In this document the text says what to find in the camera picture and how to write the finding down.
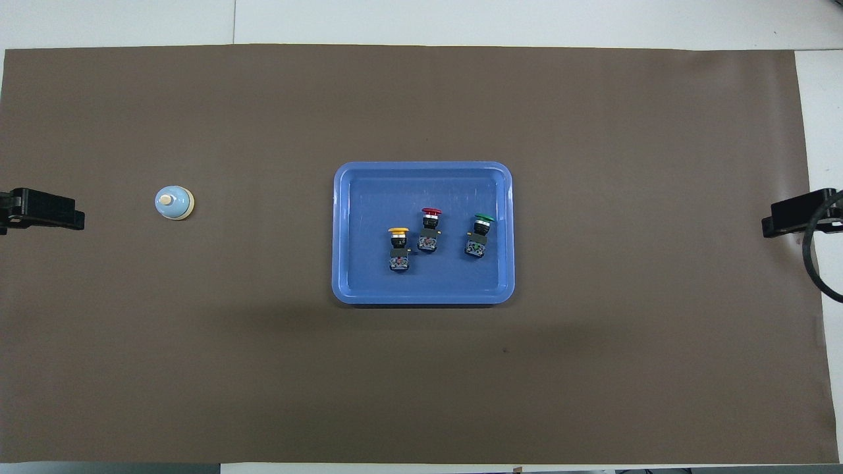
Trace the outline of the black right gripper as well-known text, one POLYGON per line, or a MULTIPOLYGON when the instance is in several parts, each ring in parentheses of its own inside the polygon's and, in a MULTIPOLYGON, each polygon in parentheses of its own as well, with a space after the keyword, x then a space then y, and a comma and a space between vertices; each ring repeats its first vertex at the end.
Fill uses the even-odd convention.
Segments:
POLYGON ((762 219, 762 235, 773 239, 782 235, 803 233, 810 218, 819 208, 819 232, 842 232, 841 191, 833 187, 804 193, 771 204, 771 216, 762 219))

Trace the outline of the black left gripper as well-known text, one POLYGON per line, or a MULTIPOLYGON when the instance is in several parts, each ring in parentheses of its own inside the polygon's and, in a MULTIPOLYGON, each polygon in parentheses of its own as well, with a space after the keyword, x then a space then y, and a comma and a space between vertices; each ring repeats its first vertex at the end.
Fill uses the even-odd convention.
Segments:
POLYGON ((13 215, 13 228, 85 229, 86 215, 76 212, 76 202, 72 198, 18 187, 13 189, 13 193, 1 192, 0 202, 0 235, 8 234, 13 206, 16 213, 13 215))

